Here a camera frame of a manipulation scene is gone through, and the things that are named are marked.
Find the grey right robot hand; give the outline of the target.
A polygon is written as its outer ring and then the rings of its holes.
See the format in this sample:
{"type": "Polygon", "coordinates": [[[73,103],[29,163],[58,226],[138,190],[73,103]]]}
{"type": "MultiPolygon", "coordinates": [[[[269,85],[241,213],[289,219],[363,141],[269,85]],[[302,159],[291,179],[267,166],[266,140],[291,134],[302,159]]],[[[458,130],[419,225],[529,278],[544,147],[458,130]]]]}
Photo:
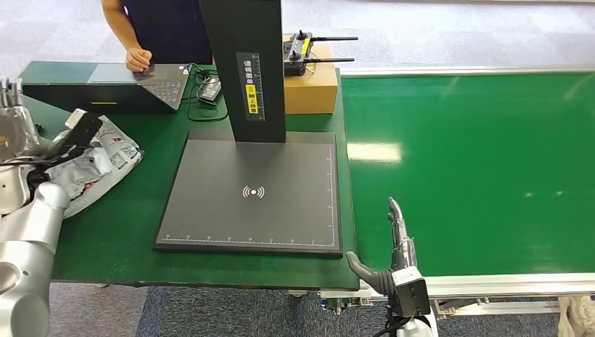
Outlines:
{"type": "Polygon", "coordinates": [[[367,283],[376,292],[393,296],[396,294],[396,286],[393,283],[392,274],[397,270],[417,265],[413,240],[408,236],[406,222],[398,202],[389,197],[387,200],[389,213],[387,217],[392,227],[392,255],[389,269],[374,271],[365,266],[358,256],[352,252],[346,252],[349,268],[361,280],[367,283]]]}

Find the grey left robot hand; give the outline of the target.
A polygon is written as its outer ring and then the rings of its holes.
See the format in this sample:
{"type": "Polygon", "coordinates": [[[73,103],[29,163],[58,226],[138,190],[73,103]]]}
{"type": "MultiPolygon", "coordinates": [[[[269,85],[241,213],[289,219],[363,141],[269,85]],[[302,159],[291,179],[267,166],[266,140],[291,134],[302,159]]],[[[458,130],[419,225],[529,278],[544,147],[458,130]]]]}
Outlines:
{"type": "Polygon", "coordinates": [[[22,80],[1,78],[1,163],[22,158],[42,160],[67,132],[50,140],[40,134],[23,102],[22,80]]]}

